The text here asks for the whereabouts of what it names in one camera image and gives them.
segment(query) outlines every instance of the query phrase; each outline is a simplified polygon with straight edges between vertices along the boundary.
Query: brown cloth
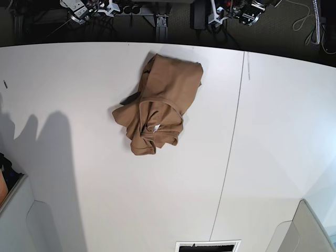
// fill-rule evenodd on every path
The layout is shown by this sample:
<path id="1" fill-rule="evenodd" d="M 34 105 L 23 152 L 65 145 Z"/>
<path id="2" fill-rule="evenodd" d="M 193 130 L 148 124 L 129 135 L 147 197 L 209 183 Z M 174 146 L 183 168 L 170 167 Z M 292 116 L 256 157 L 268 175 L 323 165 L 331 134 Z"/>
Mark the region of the brown cloth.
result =
<path id="1" fill-rule="evenodd" d="M 182 116 L 195 99 L 202 74 L 199 63 L 160 55 L 148 62 L 139 83 L 140 96 L 112 113 L 115 121 L 127 128 L 135 155 L 155 154 L 156 147 L 165 143 L 177 145 Z"/>

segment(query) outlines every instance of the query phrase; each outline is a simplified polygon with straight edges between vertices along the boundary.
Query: floor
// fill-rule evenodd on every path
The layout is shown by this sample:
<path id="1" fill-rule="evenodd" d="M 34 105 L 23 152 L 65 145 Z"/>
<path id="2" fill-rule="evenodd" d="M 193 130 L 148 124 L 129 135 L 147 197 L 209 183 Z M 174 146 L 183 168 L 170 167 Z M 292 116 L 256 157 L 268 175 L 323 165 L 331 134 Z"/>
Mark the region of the floor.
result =
<path id="1" fill-rule="evenodd" d="M 310 0 L 297 0 L 297 2 L 311 5 Z M 2 33 L 0 46 L 13 45 L 11 17 L 3 9 L 0 9 L 0 13 L 0 18 L 3 19 L 0 22 Z M 277 8 L 269 6 L 255 25 L 248 27 L 239 24 L 238 20 L 231 19 L 227 21 L 227 30 L 238 42 L 241 50 L 319 62 L 319 46 L 305 45 L 305 39 L 314 27 L 313 17 L 306 20 L 301 30 L 293 31 L 291 28 L 294 21 L 306 15 L 305 7 L 284 0 Z M 223 33 L 215 37 L 205 30 L 198 38 L 196 32 L 190 29 L 189 22 L 190 6 L 174 4 L 169 19 L 168 43 L 238 49 L 231 38 L 228 37 L 225 41 Z M 24 44 L 72 41 L 155 42 L 153 27 L 142 17 L 133 17 L 132 21 L 128 17 L 116 17 L 113 21 L 114 33 L 107 29 L 101 30 L 97 24 L 89 24 L 74 32 L 69 32 L 65 26 L 52 36 L 44 38 L 58 26 L 59 24 L 40 26 L 38 31 L 32 34 L 33 39 Z"/>

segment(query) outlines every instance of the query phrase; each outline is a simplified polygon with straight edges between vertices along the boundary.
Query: black object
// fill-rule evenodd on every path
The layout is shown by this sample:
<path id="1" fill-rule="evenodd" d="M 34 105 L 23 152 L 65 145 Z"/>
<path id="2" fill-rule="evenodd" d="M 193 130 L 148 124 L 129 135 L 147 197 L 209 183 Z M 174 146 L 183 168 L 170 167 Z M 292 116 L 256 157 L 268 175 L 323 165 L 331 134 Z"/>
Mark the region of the black object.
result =
<path id="1" fill-rule="evenodd" d="M 0 167 L 2 167 L 2 175 L 5 179 L 8 191 L 10 191 L 22 176 L 22 173 L 15 172 L 12 168 L 11 161 L 5 158 L 2 153 L 0 153 Z"/>
<path id="2" fill-rule="evenodd" d="M 127 104 L 130 104 L 131 102 L 134 102 L 139 96 L 140 96 L 141 92 L 136 92 L 130 96 L 128 96 L 126 99 L 122 100 L 120 102 L 121 105 L 125 106 Z"/>
<path id="3" fill-rule="evenodd" d="M 206 26 L 206 1 L 196 0 L 190 8 L 190 28 L 194 30 L 205 30 Z"/>
<path id="4" fill-rule="evenodd" d="M 181 246 L 178 252 L 232 252 L 234 245 L 222 246 Z"/>

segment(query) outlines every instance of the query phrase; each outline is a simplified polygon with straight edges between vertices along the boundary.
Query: white cable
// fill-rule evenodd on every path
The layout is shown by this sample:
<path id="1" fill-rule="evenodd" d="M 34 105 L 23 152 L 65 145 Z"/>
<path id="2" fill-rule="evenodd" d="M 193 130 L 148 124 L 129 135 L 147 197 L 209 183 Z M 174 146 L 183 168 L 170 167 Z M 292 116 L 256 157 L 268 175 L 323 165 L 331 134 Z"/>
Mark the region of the white cable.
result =
<path id="1" fill-rule="evenodd" d="M 317 6 L 317 0 L 313 1 L 313 8 L 314 8 L 314 14 L 315 14 L 315 27 L 316 27 L 316 42 L 315 44 L 320 44 L 320 15 L 319 15 L 319 7 Z"/>
<path id="2" fill-rule="evenodd" d="M 303 27 L 303 25 L 305 24 L 307 18 L 309 18 L 309 17 L 315 17 L 314 14 L 311 14 L 311 13 L 310 13 L 310 7 L 309 7 L 308 5 L 306 5 L 306 4 L 302 4 L 302 3 L 293 2 L 293 1 L 291 1 L 291 0 L 286 0 L 286 2 L 291 3 L 291 4 L 296 4 L 296 5 L 303 6 L 303 7 L 307 8 L 307 10 L 308 10 L 308 13 L 307 13 L 307 15 L 306 15 L 305 17 L 296 20 L 296 21 L 292 24 L 292 30 L 293 30 L 294 32 L 299 31 L 299 30 Z M 316 27 L 314 27 L 314 29 L 312 29 L 311 32 L 309 33 L 309 35 L 306 37 L 306 39 L 304 40 L 304 44 L 305 44 L 305 45 L 308 45 L 309 43 L 313 43 L 313 44 L 317 45 L 317 44 L 320 43 L 320 42 L 319 42 L 319 39 L 317 39 L 317 41 L 313 41 L 313 40 L 312 40 L 313 33 L 314 33 L 315 30 L 316 30 Z"/>

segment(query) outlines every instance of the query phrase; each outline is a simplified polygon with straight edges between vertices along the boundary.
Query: black cable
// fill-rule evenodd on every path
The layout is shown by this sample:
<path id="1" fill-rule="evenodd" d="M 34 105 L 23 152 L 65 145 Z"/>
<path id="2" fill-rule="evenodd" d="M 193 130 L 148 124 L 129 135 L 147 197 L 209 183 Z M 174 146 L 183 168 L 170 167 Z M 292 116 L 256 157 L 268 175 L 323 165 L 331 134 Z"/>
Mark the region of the black cable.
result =
<path id="1" fill-rule="evenodd" d="M 222 31 L 225 35 L 227 35 L 228 37 L 231 38 L 231 40 L 236 44 L 238 50 L 242 50 L 242 48 L 240 47 L 239 43 L 235 40 L 235 38 L 227 31 L 227 23 L 226 23 L 226 27 L 224 27 L 224 25 L 222 25 Z"/>

